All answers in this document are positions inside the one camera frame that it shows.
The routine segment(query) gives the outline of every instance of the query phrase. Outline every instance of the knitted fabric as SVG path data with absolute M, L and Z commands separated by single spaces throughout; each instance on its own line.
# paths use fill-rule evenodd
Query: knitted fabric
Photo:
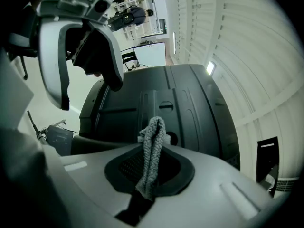
M 164 142 L 170 144 L 170 140 L 170 136 L 166 134 L 165 122 L 159 116 L 151 118 L 148 126 L 139 132 L 138 142 L 143 143 L 144 166 L 136 189 L 145 199 L 153 199 L 162 145 Z

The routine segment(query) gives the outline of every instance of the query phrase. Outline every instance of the whiteboard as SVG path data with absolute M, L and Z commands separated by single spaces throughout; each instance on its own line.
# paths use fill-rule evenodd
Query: whiteboard
M 166 50 L 165 43 L 155 43 L 151 45 L 134 47 L 137 60 L 140 66 L 165 66 Z

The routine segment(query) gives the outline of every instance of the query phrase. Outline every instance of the vent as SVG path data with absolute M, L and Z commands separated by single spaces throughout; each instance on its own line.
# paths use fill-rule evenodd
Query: vent
M 279 178 L 276 185 L 276 191 L 290 192 L 298 179 L 299 178 Z

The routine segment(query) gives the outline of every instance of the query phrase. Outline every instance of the ceiling light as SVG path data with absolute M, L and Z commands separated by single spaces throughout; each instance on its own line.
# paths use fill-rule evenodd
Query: ceiling light
M 175 42 L 175 32 L 173 32 L 173 52 L 174 52 L 174 54 L 176 54 L 175 44 L 176 44 L 176 42 Z
M 215 69 L 215 64 L 213 62 L 209 62 L 207 66 L 207 72 L 211 75 Z

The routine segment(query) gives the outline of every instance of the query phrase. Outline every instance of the cable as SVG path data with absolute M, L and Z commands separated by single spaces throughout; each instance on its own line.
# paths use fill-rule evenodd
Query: cable
M 74 132 L 74 133 L 78 133 L 78 134 L 88 134 L 88 133 L 79 133 L 79 132 L 75 132 L 75 131 L 73 131 L 73 130 L 66 129 L 66 128 L 62 127 L 62 126 L 56 126 L 56 127 L 60 127 L 60 128 L 62 128 L 62 129 L 64 129 L 64 130 L 67 130 L 67 131 L 70 131 L 70 132 Z

